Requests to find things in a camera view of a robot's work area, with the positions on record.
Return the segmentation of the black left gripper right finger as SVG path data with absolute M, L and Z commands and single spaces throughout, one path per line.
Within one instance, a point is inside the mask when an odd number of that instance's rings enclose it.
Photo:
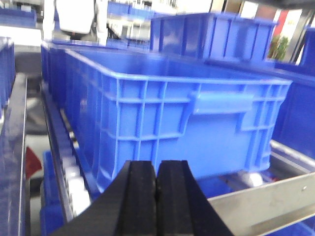
M 231 236 L 187 161 L 162 161 L 157 173 L 157 235 Z

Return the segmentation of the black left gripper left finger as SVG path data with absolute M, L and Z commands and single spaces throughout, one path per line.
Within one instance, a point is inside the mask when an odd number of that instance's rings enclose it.
M 100 196 L 54 236 L 155 236 L 156 175 L 150 161 L 127 161 Z

